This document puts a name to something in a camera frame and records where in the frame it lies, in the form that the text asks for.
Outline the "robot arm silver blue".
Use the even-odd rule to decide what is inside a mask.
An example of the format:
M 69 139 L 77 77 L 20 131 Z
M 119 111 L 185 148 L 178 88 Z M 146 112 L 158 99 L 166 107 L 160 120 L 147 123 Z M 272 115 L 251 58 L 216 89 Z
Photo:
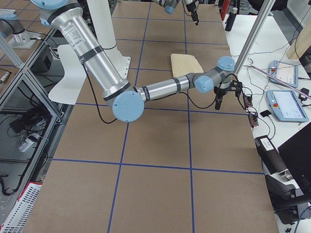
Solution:
M 152 0 L 152 2 L 155 2 L 162 8 L 164 8 L 164 11 L 167 14 L 172 14 L 177 5 L 179 4 L 179 0 Z M 196 26 L 199 25 L 199 18 L 197 14 L 197 8 L 200 5 L 199 0 L 182 0 L 182 6 L 184 9 L 184 12 L 187 16 L 190 16 L 192 18 L 192 21 L 195 23 Z
M 148 101 L 166 98 L 196 88 L 201 93 L 230 85 L 235 61 L 220 57 L 216 67 L 208 72 L 191 72 L 147 86 L 135 87 L 127 80 L 130 57 L 123 57 L 116 46 L 111 13 L 107 1 L 88 1 L 95 26 L 92 33 L 83 19 L 83 9 L 76 0 L 34 0 L 40 10 L 41 23 L 59 30 L 79 62 L 103 91 L 104 101 L 116 119 L 123 122 L 137 120 Z

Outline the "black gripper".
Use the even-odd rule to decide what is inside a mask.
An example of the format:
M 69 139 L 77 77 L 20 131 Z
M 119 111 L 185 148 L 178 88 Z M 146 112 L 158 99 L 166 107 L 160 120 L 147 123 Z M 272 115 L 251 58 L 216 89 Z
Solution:
M 198 0 L 186 0 L 187 11 L 190 12 L 192 21 L 195 23 L 196 26 L 199 25 L 199 19 L 198 19 L 198 14 L 197 14 L 198 5 L 199 5 Z
M 242 93 L 242 82 L 232 80 L 231 82 L 222 83 L 221 85 L 214 87 L 214 93 L 216 94 L 216 110 L 220 110 L 223 96 L 228 92 L 235 92 L 235 96 L 239 98 Z

